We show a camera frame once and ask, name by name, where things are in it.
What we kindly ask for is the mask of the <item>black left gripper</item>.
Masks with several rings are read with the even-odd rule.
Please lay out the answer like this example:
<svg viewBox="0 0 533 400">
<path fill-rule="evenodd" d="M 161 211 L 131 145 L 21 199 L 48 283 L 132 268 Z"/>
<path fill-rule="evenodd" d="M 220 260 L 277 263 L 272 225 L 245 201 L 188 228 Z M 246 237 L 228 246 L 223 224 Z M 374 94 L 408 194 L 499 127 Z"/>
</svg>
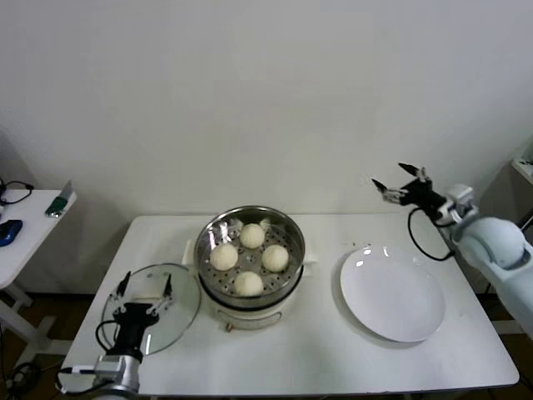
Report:
<svg viewBox="0 0 533 400">
<path fill-rule="evenodd" d="M 112 315 L 120 309 L 125 298 L 132 272 L 128 271 L 123 279 L 111 291 L 107 299 L 107 312 Z M 172 275 L 167 275 L 162 297 L 153 305 L 149 303 L 127 302 L 124 311 L 119 311 L 114 320 L 119 326 L 114 343 L 114 354 L 142 358 L 142 340 L 145 331 L 156 325 L 160 318 L 158 313 L 165 312 L 173 301 Z"/>
</svg>

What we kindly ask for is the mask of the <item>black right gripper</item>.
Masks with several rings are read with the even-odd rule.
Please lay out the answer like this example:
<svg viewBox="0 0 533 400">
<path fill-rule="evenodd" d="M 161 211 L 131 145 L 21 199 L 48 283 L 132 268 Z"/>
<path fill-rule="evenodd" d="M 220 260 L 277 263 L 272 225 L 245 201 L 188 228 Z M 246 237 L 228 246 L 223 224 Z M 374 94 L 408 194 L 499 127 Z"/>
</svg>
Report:
<svg viewBox="0 0 533 400">
<path fill-rule="evenodd" d="M 382 199 L 387 203 L 399 203 L 402 206 L 415 205 L 430 219 L 441 219 L 441 208 L 446 204 L 446 198 L 433 190 L 431 179 L 424 167 L 399 162 L 398 166 L 415 179 L 402 188 L 388 188 L 382 182 L 371 179 Z"/>
</svg>

